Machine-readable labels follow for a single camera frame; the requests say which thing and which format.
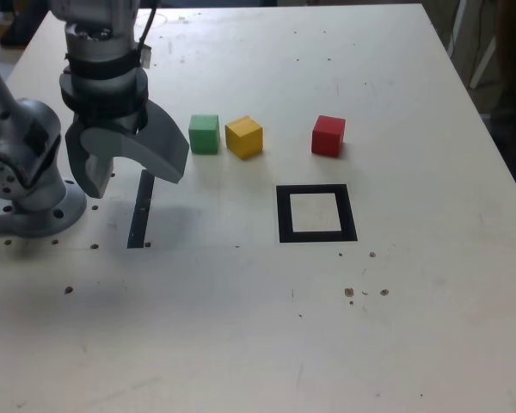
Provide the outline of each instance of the yellow cube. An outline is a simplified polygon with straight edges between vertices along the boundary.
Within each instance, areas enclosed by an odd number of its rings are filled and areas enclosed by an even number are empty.
[[[225,126],[225,143],[241,159],[261,152],[263,131],[249,116],[234,120]]]

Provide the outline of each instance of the black tape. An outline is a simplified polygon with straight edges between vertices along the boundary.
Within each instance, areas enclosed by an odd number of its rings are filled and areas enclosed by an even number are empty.
[[[132,215],[132,225],[130,226],[130,234],[128,234],[127,248],[144,247],[154,183],[155,177],[147,170],[142,170],[141,176],[139,177],[136,205],[134,206],[134,213]]]
[[[358,240],[346,185],[278,185],[276,191],[280,243],[327,243]],[[295,232],[292,227],[291,194],[334,194],[341,230]]]

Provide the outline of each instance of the black band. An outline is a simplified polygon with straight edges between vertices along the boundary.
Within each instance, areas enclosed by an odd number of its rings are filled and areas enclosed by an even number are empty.
[[[69,53],[65,55],[65,58],[69,60],[69,67],[73,75],[93,80],[112,79],[139,67],[137,50],[132,50],[121,58],[107,62],[88,62],[77,59]]]
[[[71,74],[59,77],[63,102],[76,114],[89,118],[112,119],[133,114],[147,103],[147,75],[143,69],[136,71],[136,84],[125,93],[112,96],[86,96],[77,93],[71,82]]]

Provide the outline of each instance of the black strip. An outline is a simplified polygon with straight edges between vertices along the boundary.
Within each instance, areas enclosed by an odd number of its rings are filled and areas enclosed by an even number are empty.
[[[346,185],[279,185],[276,189],[281,243],[327,243],[358,240]],[[335,194],[341,231],[294,232],[291,194]]]
[[[65,58],[69,60],[73,75],[93,80],[112,79],[139,67],[139,55],[136,49],[118,59],[107,62],[89,62],[77,59],[69,53],[65,54]]]
[[[136,196],[136,206],[132,215],[132,225],[130,235],[128,235],[127,248],[143,248],[145,241],[145,231],[147,230],[147,219],[151,209],[151,196],[153,195],[153,184],[155,177],[147,170],[141,171],[139,177],[138,195]]]

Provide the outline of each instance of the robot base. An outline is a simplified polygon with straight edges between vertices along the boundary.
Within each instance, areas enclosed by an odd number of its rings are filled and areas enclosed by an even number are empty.
[[[55,206],[27,212],[11,200],[0,198],[0,235],[46,237],[69,228],[86,209],[86,194],[73,181],[63,180],[65,195]]]

